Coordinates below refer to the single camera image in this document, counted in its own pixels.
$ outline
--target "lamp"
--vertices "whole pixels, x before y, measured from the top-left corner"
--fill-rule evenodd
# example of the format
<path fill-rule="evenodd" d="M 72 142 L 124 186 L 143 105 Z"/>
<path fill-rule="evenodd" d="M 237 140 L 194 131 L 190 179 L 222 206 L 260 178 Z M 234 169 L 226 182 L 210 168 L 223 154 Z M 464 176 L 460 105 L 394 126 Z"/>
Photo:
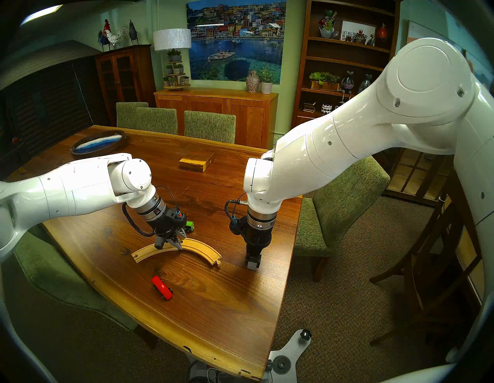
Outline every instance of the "lamp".
<path fill-rule="evenodd" d="M 192 48 L 190 29 L 161 29 L 153 32 L 155 50 Z"/>

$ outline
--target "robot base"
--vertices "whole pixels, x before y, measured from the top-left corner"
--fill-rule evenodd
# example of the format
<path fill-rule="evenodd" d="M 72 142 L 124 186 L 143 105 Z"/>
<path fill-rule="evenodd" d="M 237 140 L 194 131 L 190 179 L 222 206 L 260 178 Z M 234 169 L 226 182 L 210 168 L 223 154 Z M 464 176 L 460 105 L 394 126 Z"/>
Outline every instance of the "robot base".
<path fill-rule="evenodd" d="M 312 335 L 309 330 L 300 329 L 293 334 L 285 346 L 278 351 L 269 353 L 269 360 L 266 371 L 262 377 L 261 383 L 297 383 L 297 373 L 295 365 L 300 355 L 305 351 L 312 341 Z M 209 382 L 216 383 L 216 370 L 209 370 L 206 363 L 187 355 L 191 365 L 188 376 L 188 383 Z M 251 379 L 244 377 L 228 375 L 224 372 L 218 372 L 218 383 L 248 383 Z"/>

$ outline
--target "green chair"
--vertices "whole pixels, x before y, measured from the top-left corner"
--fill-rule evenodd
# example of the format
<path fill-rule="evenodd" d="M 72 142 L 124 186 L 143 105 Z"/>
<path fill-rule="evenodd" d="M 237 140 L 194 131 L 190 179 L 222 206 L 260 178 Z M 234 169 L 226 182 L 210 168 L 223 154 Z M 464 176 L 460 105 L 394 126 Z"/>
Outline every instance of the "green chair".
<path fill-rule="evenodd" d="M 39 225 L 17 243 L 14 254 L 29 283 L 61 303 L 97 311 L 122 327 L 135 330 L 137 323 L 87 283 L 55 246 Z"/>
<path fill-rule="evenodd" d="M 184 112 L 184 134 L 188 137 L 235 143 L 236 116 L 231 114 Z"/>
<path fill-rule="evenodd" d="M 178 134 L 176 109 L 136 108 L 134 129 Z"/>
<path fill-rule="evenodd" d="M 303 198 L 294 255 L 315 260 L 314 282 L 350 226 L 381 195 L 389 175 L 372 157 L 357 161 L 332 182 Z"/>
<path fill-rule="evenodd" d="M 125 129 L 136 129 L 135 110 L 147 108 L 147 102 L 117 102 L 117 127 Z"/>

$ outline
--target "brown carpet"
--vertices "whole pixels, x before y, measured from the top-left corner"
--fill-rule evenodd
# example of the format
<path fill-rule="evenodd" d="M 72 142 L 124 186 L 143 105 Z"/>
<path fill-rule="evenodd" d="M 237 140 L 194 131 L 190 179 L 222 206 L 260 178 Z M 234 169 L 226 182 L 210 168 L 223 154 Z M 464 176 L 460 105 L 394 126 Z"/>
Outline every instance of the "brown carpet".
<path fill-rule="evenodd" d="M 311 330 L 313 341 L 296 365 L 300 383 L 380 382 L 443 363 L 447 350 L 426 345 L 423 334 L 369 346 L 370 339 L 407 313 L 401 277 L 378 286 L 368 278 L 400 259 L 431 213 L 427 207 L 379 197 L 344 236 L 318 284 L 311 282 L 310 260 L 294 258 L 273 349 L 285 345 L 296 330 Z M 183 381 L 188 360 L 181 351 L 161 340 L 151 351 L 107 318 L 35 291 L 14 257 L 2 271 L 19 336 L 59 382 Z"/>

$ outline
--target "harbor painting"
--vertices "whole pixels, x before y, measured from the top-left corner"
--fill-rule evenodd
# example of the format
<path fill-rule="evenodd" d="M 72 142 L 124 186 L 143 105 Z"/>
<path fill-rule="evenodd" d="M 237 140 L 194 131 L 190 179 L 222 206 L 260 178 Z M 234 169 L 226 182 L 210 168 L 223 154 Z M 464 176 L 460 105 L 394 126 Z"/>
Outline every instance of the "harbor painting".
<path fill-rule="evenodd" d="M 200 0 L 187 3 L 191 79 L 245 81 L 268 68 L 279 84 L 286 1 Z"/>

